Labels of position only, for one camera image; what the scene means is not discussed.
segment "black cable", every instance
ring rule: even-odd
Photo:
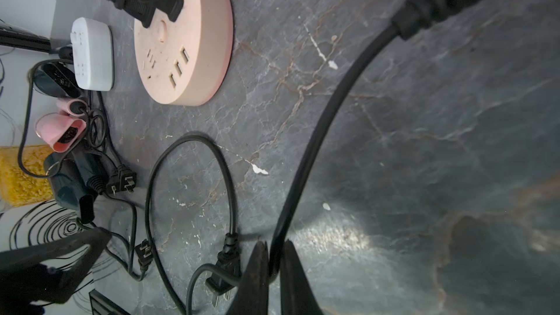
[[[105,140],[108,134],[108,124],[105,115],[100,109],[89,110],[83,109],[83,114],[86,118],[87,136],[86,141],[92,149],[100,149],[105,147]]]
[[[370,45],[368,45],[366,50],[360,54],[358,59],[354,61],[350,69],[346,72],[344,78],[330,97],[325,110],[323,110],[323,113],[317,122],[317,126],[313,130],[311,139],[307,144],[300,166],[298,167],[298,171],[293,179],[290,192],[288,193],[288,197],[276,224],[276,230],[274,231],[274,236],[270,245],[270,264],[268,269],[270,282],[274,281],[276,275],[278,274],[278,270],[280,268],[280,257],[284,247],[284,240],[286,240],[286,234],[290,228],[293,215],[296,213],[296,208],[301,199],[301,194],[304,192],[305,184],[309,178],[309,173],[312,170],[313,163],[317,158],[318,151],[321,148],[321,144],[323,143],[327,132],[329,131],[332,121],[337,115],[338,109],[350,92],[350,89],[354,86],[354,83],[358,80],[371,60],[373,60],[375,56],[383,50],[383,48],[395,39],[398,34],[399,32],[396,27],[391,25],[381,32],[381,34],[379,34]]]
[[[12,51],[4,53],[0,56],[7,55],[7,54],[11,53]],[[0,59],[0,65],[2,66],[2,76],[0,77],[0,85],[2,85],[2,82],[4,81],[4,78],[6,77],[6,70],[4,69],[4,63],[2,62],[2,59]],[[4,86],[1,86],[0,87],[0,97],[2,96],[3,92],[4,92]]]
[[[122,203],[125,203],[127,205],[130,206],[130,209],[132,211],[132,227],[130,228],[130,249],[128,251],[128,273],[132,276],[134,274],[134,271],[132,270],[132,264],[134,261],[134,247],[136,246],[136,226],[137,226],[137,221],[138,221],[138,214],[136,212],[136,206],[133,205],[132,203],[130,203],[129,201],[122,200],[122,199],[117,199],[115,197],[111,197],[109,196],[108,193],[104,193],[103,194],[106,198],[111,199],[113,201],[119,201]]]
[[[5,55],[10,54],[10,53],[13,53],[15,50],[16,50],[16,48],[15,48],[15,47],[12,47],[12,49],[11,49],[9,52],[0,53],[0,57],[5,56]]]
[[[120,159],[119,153],[115,150],[115,145],[113,144],[113,140],[111,139],[111,133],[109,131],[109,124],[108,124],[109,118],[107,115],[107,109],[105,108],[105,103],[103,102],[103,96],[101,92],[97,92],[97,99],[99,100],[99,111],[100,114],[102,115],[102,119],[105,124],[104,137],[106,138],[105,139],[106,145],[108,149],[111,150],[111,152],[113,153],[113,156],[115,157],[117,164],[122,165],[122,161]]]
[[[128,254],[128,263],[125,262],[122,258],[120,258],[119,256],[117,256],[115,253],[113,253],[111,250],[109,250],[109,248],[106,246],[105,247],[105,252],[107,252],[107,254],[112,257],[113,259],[115,259],[119,264],[122,265],[122,267],[127,271],[127,273],[136,281],[142,281],[146,275],[146,271],[147,269],[141,268],[140,271],[140,275],[138,275],[137,273],[135,273],[133,271],[133,263],[134,263],[134,245],[135,245],[135,241],[136,241],[136,226],[137,226],[137,214],[136,214],[136,207],[129,201],[127,200],[122,200],[122,199],[117,199],[114,197],[111,197],[107,194],[104,194],[104,196],[108,199],[114,200],[114,201],[120,201],[123,202],[125,204],[128,204],[132,210],[132,228],[130,231],[130,241],[127,241],[122,235],[117,234],[116,232],[112,232],[109,231],[109,233],[118,238],[119,240],[122,241],[122,243],[124,244],[124,247],[127,251]],[[82,229],[90,229],[89,227],[85,226],[84,224],[82,224],[82,222],[79,220],[79,218],[76,218],[76,224],[81,227]],[[90,223],[93,227],[97,227],[97,225],[95,225],[94,222]]]
[[[106,153],[94,149],[84,150],[84,152],[103,157],[108,163],[113,166],[113,169],[117,169],[115,162]]]
[[[192,274],[192,277],[190,278],[190,282],[189,282],[189,286],[186,289],[186,315],[192,315],[192,296],[193,296],[193,291],[194,291],[194,285],[197,283],[198,278],[200,277],[200,275],[205,272],[205,271],[211,271],[214,274],[218,275],[219,277],[221,277],[225,282],[229,283],[232,286],[239,286],[239,281],[241,280],[240,277],[235,277],[232,276],[230,274],[228,274],[227,272],[225,272],[223,269],[220,269],[219,267],[217,267],[214,264],[202,264],[198,267],[198,269],[196,269],[194,271],[194,273]]]
[[[190,141],[197,141],[197,142],[205,144],[212,151],[216,160],[218,161],[218,164],[220,165],[220,170],[222,171],[223,181],[224,181],[224,184],[226,185],[226,191],[228,192],[227,198],[228,198],[229,205],[230,205],[230,234],[235,234],[236,233],[236,226],[237,226],[237,205],[236,205],[236,200],[235,200],[234,184],[233,184],[233,180],[231,179],[231,174],[230,174],[230,171],[227,167],[226,160],[224,159],[220,149],[218,148],[218,146],[216,146],[214,144],[214,142],[212,140],[210,140],[209,138],[207,138],[204,135],[200,135],[200,134],[186,134],[186,135],[183,135],[176,142],[172,143],[172,145],[169,146],[161,154],[161,156],[156,161],[156,164],[152,168],[152,172],[150,173],[150,178],[148,180],[148,188],[147,188],[147,192],[146,192],[146,206],[145,206],[145,218],[144,218],[145,223],[146,223],[146,235],[148,236],[148,241],[150,242],[150,246],[152,248],[153,260],[156,263],[156,267],[158,268],[158,272],[160,273],[160,277],[161,277],[162,281],[164,282],[164,286],[167,289],[167,292],[169,292],[169,296],[171,296],[173,302],[175,303],[175,305],[177,306],[177,308],[181,312],[181,314],[186,314],[186,307],[182,303],[181,299],[178,297],[175,290],[173,290],[173,286],[171,285],[171,282],[169,281],[169,278],[167,278],[167,275],[165,274],[164,267],[161,263],[161,259],[159,257],[159,254],[158,254],[158,251],[157,251],[157,248],[156,248],[156,242],[154,241],[153,236],[152,236],[152,230],[150,228],[150,204],[151,204],[151,200],[152,200],[152,193],[153,193],[152,191],[153,191],[154,182],[156,180],[156,176],[157,176],[157,173],[158,173],[159,168],[161,166],[161,163],[179,145],[190,142]]]

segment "yellow object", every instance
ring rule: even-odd
[[[53,198],[47,179],[26,175],[18,166],[18,148],[0,148],[0,193],[2,199],[12,207],[43,202]],[[48,145],[25,146],[24,165],[35,174],[45,174],[43,162],[52,153]]]

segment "pink device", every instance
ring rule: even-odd
[[[134,49],[148,94],[162,104],[199,106],[218,91],[230,63],[230,0],[184,0],[175,22],[162,11],[150,27],[134,20]]]
[[[76,118],[86,103],[79,99],[57,99],[60,113],[50,113],[38,119],[35,132],[55,152],[65,152],[86,129],[86,122]]]

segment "gray marble floor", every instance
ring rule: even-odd
[[[231,1],[228,74],[196,108],[150,99],[133,19],[111,3],[58,0],[52,35],[67,41],[77,17],[111,28],[105,100],[116,147],[139,175],[130,199],[144,204],[152,165],[180,135],[206,132],[224,147],[245,265],[254,242],[271,239],[329,95],[402,0]],[[557,314],[559,99],[560,0],[486,0],[395,40],[340,110],[290,230],[325,313]],[[186,145],[163,165],[153,230],[182,298],[193,270],[216,260],[227,205],[206,148]],[[126,232],[130,213],[100,199],[97,220]],[[142,283],[119,270],[95,287],[133,314],[177,313],[155,267]],[[210,300],[200,282],[200,314],[226,311]],[[276,282],[270,314],[280,313]]]

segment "black power cord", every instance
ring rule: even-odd
[[[286,234],[290,228],[293,215],[301,199],[305,184],[309,178],[313,163],[326,134],[336,116],[342,102],[350,89],[360,77],[369,63],[397,36],[407,40],[420,29],[429,28],[433,22],[441,22],[451,15],[455,15],[464,8],[476,4],[479,0],[407,0],[402,8],[391,19],[391,25],[379,34],[368,45],[366,50],[354,61],[344,78],[336,88],[321,114],[317,126],[313,130],[301,159],[298,171],[293,179],[290,192],[278,218],[272,243],[270,245],[269,281],[272,282],[280,268],[280,258],[284,247]]]
[[[276,224],[276,230],[274,231],[274,236],[270,245],[270,265],[268,269],[270,282],[274,281],[280,269],[280,257],[282,255],[286,234],[290,228],[293,215],[296,213],[297,205],[301,199],[301,194],[304,192],[305,184],[309,178],[309,173],[312,170],[315,158],[317,158],[318,151],[321,148],[321,144],[329,131],[334,117],[337,115],[338,109],[371,60],[395,39],[398,33],[396,27],[391,25],[368,45],[366,50],[360,54],[358,59],[354,61],[350,69],[346,72],[344,78],[330,97],[323,114],[321,114],[317,126],[313,130],[312,137],[307,144],[304,156],[301,159],[300,166],[297,169],[298,171],[293,179],[290,192],[288,193],[288,197]]]
[[[10,52],[7,53],[3,53],[0,56],[4,56],[9,54]],[[4,63],[2,62],[2,59],[0,59],[0,66],[2,66],[2,76],[0,77],[0,97],[2,97],[2,93],[4,92],[4,86],[2,85],[2,82],[4,81],[4,78],[6,77],[6,70],[4,68]]]
[[[96,109],[93,107],[92,91],[88,90],[87,93],[89,109],[82,109],[83,115],[86,118],[86,123],[88,124],[86,140],[92,149],[103,152],[105,149],[109,149],[113,157],[115,157],[116,164],[122,165],[119,153],[116,151],[113,140],[111,139],[108,123],[109,118],[105,103],[103,102],[103,96],[101,92],[96,92],[97,100],[99,101],[99,108]]]
[[[133,263],[134,263],[134,245],[136,243],[136,227],[137,227],[137,220],[138,220],[138,214],[136,213],[136,206],[133,205],[131,202],[122,199],[117,199],[115,197],[111,197],[110,195],[108,195],[107,193],[103,193],[103,195],[107,198],[107,199],[111,199],[113,201],[118,201],[118,202],[122,202],[127,204],[131,211],[132,211],[132,228],[130,231],[130,241],[127,241],[122,235],[117,234],[116,232],[112,232],[109,231],[109,233],[118,238],[119,240],[122,241],[127,254],[128,254],[128,262],[125,262],[124,260],[122,260],[119,256],[117,256],[115,253],[113,253],[111,250],[109,250],[108,247],[105,247],[105,252],[107,252],[107,254],[114,258],[118,263],[120,263],[122,265],[122,267],[127,271],[127,273],[135,280],[135,281],[142,281],[146,275],[146,271],[148,270],[148,265],[150,263],[147,263],[146,265],[143,265],[142,263],[140,263],[140,275],[138,275],[137,273],[134,272],[133,270]],[[81,227],[82,229],[90,229],[89,227],[85,226],[84,224],[82,224],[82,222],[80,221],[79,218],[76,218],[76,224]],[[91,222],[90,225],[92,225],[93,227],[97,227],[95,225],[95,223]]]
[[[164,282],[164,286],[167,289],[167,292],[169,293],[169,296],[171,296],[173,302],[175,303],[175,305],[177,306],[177,308],[181,312],[181,314],[187,314],[187,312],[186,312],[187,308],[182,303],[181,299],[179,298],[179,296],[177,295],[175,290],[173,290],[173,286],[171,285],[171,282],[169,281],[169,278],[167,277],[167,275],[165,273],[164,267],[161,264],[161,260],[160,260],[160,257],[158,255],[158,251],[156,249],[156,242],[153,239],[152,229],[150,228],[150,205],[151,205],[151,202],[152,202],[153,186],[154,186],[155,180],[156,180],[157,175],[158,175],[157,173],[160,169],[160,166],[161,166],[162,162],[173,150],[175,150],[180,145],[182,145],[184,143],[188,143],[190,141],[196,141],[196,142],[205,144],[212,151],[216,160],[218,161],[218,164],[220,166],[220,170],[222,171],[223,181],[224,181],[224,184],[226,185],[226,191],[228,193],[227,198],[228,198],[228,202],[229,202],[229,206],[230,206],[230,229],[229,229],[229,234],[235,235],[236,234],[236,227],[237,227],[237,202],[236,202],[236,199],[235,199],[234,183],[233,183],[233,180],[231,179],[231,174],[230,174],[230,171],[227,167],[226,160],[224,159],[220,149],[218,148],[218,146],[216,146],[216,144],[211,139],[209,139],[208,137],[206,137],[202,134],[191,133],[191,134],[183,135],[177,141],[172,143],[172,145],[169,146],[161,154],[161,156],[156,161],[156,164],[152,168],[152,172],[150,173],[150,178],[148,180],[148,188],[147,188],[147,192],[146,192],[146,206],[145,206],[145,218],[144,218],[144,220],[146,222],[146,235],[148,236],[148,241],[150,242],[154,262],[156,263],[156,267],[158,268],[158,272],[160,273],[161,279]],[[232,285],[236,285],[239,282],[237,277],[233,277],[233,276],[230,276],[230,275],[226,274],[222,269],[217,268],[215,265],[207,264],[207,265],[204,266],[203,269],[200,269],[200,268],[197,269],[197,272],[195,273],[195,275],[192,276],[192,278],[190,280],[190,283],[189,283],[190,285],[192,285],[192,289],[194,289],[194,283],[197,281],[197,278],[200,276],[202,271],[212,271],[213,273],[222,277],[225,281],[227,281],[228,283],[230,283]],[[189,309],[188,313],[190,314],[191,313],[190,309],[192,308],[191,305],[190,305],[190,300],[192,299],[192,289],[191,289],[190,286],[189,286],[189,289],[190,289],[190,292],[188,293],[187,297],[188,297],[188,302],[189,302],[188,303],[188,309]]]

